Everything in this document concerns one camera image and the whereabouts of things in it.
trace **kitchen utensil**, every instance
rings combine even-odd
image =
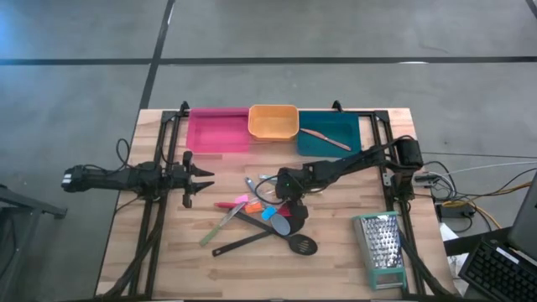
[[[314,130],[309,130],[309,129],[305,129],[305,128],[301,128],[300,131],[302,132],[305,132],[305,133],[308,133],[310,135],[313,135],[314,137],[316,138],[320,138],[320,139],[324,139],[326,140],[328,143],[331,143],[333,145],[336,145],[337,147],[339,148],[343,148],[345,149],[346,151],[351,151],[351,147],[345,145],[344,143],[340,143],[340,142],[337,142],[333,139],[330,139],[328,137],[326,137],[324,134],[320,133],[320,132],[317,132],[317,131],[314,131]]]
[[[242,207],[246,205],[246,202],[240,203],[236,205],[229,213],[227,213],[224,218],[220,221],[218,225],[216,225],[203,239],[200,241],[200,245],[204,247],[220,230],[220,228],[225,225],[230,219],[232,219],[235,214],[237,214]]]
[[[270,217],[276,214],[277,211],[278,210],[276,210],[275,207],[269,206],[265,209],[265,211],[263,211],[263,213],[261,213],[261,218],[263,218],[264,221],[267,221],[268,219],[270,219]]]
[[[396,211],[352,218],[358,246],[373,290],[406,287]]]
[[[253,183],[253,180],[251,180],[249,177],[245,177],[244,180],[246,180],[246,185],[248,185],[248,188],[250,188],[252,193],[255,194],[255,184]]]
[[[242,194],[239,197],[235,198],[236,204],[240,204],[241,202],[249,202],[248,194]]]
[[[216,248],[216,249],[213,249],[212,250],[212,257],[216,257],[216,256],[220,256],[222,255],[223,253],[227,253],[237,247],[241,247],[245,244],[249,244],[250,242],[254,242],[258,239],[261,239],[261,238],[265,238],[265,237],[268,237],[272,235],[271,232],[260,232],[259,234],[257,235],[253,235],[253,236],[250,236],[250,237],[246,237],[244,239],[241,239],[239,241],[236,241],[236,242],[233,242],[233,243],[229,243],[223,247],[220,247],[220,248]]]
[[[291,225],[287,219],[280,214],[274,214],[272,217],[270,217],[270,224],[272,224],[274,230],[276,230],[276,232],[278,232],[280,235],[287,236],[291,233]]]
[[[300,229],[302,229],[302,227],[305,224],[305,219],[296,218],[294,216],[287,216],[285,217],[285,219],[287,220],[287,222],[289,223],[289,226],[291,227],[290,235],[295,234],[296,232],[300,231]]]
[[[263,233],[259,233],[257,235],[253,235],[251,237],[248,237],[248,238],[244,238],[242,239],[241,241],[239,242],[233,242],[233,243],[230,243],[230,244],[227,244],[226,246],[224,247],[220,247],[218,248],[218,253],[216,253],[215,251],[213,251],[213,256],[219,256],[219,255],[222,255],[223,253],[226,253],[226,252],[229,252],[237,247],[241,247],[245,244],[248,244],[250,242],[254,242],[255,240],[258,240],[260,238],[263,238],[263,237],[266,237],[268,235],[265,235],[266,232],[269,232],[270,234],[273,234],[273,235],[276,235],[280,238],[283,238],[287,241],[287,243],[289,244],[289,248],[291,249],[291,251],[295,252],[295,253],[298,253],[300,255],[304,255],[304,256],[310,256],[310,255],[313,255],[315,253],[317,253],[317,243],[307,237],[307,236],[304,236],[304,235],[301,235],[301,234],[297,234],[297,235],[293,235],[293,236],[284,236],[284,235],[281,235],[279,234],[278,232],[276,232],[276,230],[274,230],[272,227],[270,226],[267,226],[266,224],[262,223],[261,221],[255,219],[255,218],[252,218],[244,213],[241,213],[241,212],[238,212],[236,214],[236,217],[238,219],[241,219],[243,221],[246,221],[246,222],[249,222],[250,224],[253,224],[254,226],[256,227],[259,227],[259,228],[262,228],[265,230],[265,232]]]
[[[260,180],[266,180],[266,179],[270,179],[270,180],[267,180],[265,182],[268,182],[270,183],[271,185],[276,185],[276,183],[278,182],[278,177],[272,177],[270,175],[265,175],[265,174],[260,174],[259,175],[259,179]]]
[[[237,204],[233,202],[216,202],[215,206],[221,209],[232,209],[237,206]]]
[[[245,210],[248,214],[258,213],[258,212],[260,212],[260,211],[263,211],[263,205],[261,205],[260,202],[255,202],[255,203],[246,205],[246,206],[244,207],[244,210]]]
[[[289,207],[287,206],[287,204],[283,204],[283,205],[278,209],[278,214],[280,214],[280,215],[283,216],[283,217],[291,216],[291,212],[289,211]]]

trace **orange container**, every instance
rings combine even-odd
[[[253,105],[248,131],[258,140],[289,141],[299,131],[299,111],[292,105]]]

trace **white cable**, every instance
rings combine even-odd
[[[447,185],[450,186],[451,191],[450,191],[450,194],[447,196],[448,198],[451,198],[451,197],[455,196],[455,194],[456,194],[455,186],[451,183],[451,181],[447,177],[445,177],[442,174],[435,173],[435,172],[429,172],[429,174],[436,175],[436,176],[442,178],[447,183]]]
[[[520,163],[506,163],[506,164],[490,164],[490,165],[486,165],[486,166],[480,166],[480,167],[473,167],[473,168],[468,168],[468,169],[460,169],[460,170],[457,170],[457,171],[451,171],[450,173],[444,173],[444,174],[441,174],[441,176],[447,176],[447,175],[451,175],[451,174],[455,174],[455,173],[461,173],[461,172],[472,171],[472,170],[475,170],[475,169],[485,169],[485,168],[493,168],[493,167],[503,167],[503,166],[516,165],[516,164],[537,164],[537,161],[533,161],[533,162],[520,162]]]

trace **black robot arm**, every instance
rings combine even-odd
[[[387,159],[385,150],[391,147],[397,150],[397,160]],[[302,169],[281,168],[278,171],[276,196],[283,202],[288,202],[289,208],[295,211],[294,215],[306,218],[307,210],[301,202],[304,194],[324,190],[343,175],[375,166],[384,166],[394,172],[392,184],[396,199],[414,198],[412,176],[423,167],[423,159],[418,141],[408,136],[336,161],[307,163],[302,165]]]
[[[213,181],[194,183],[191,176],[211,176],[191,163],[192,152],[183,154],[183,164],[171,165],[169,172],[160,164],[144,162],[120,170],[100,169],[90,165],[76,165],[64,173],[61,187],[66,192],[82,192],[89,189],[130,190],[139,196],[158,199],[171,189],[185,189],[184,206],[191,207],[190,194],[214,184]]]

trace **green grater handle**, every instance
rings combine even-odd
[[[218,233],[220,226],[215,226],[203,239],[200,241],[200,245],[204,247],[209,241]]]

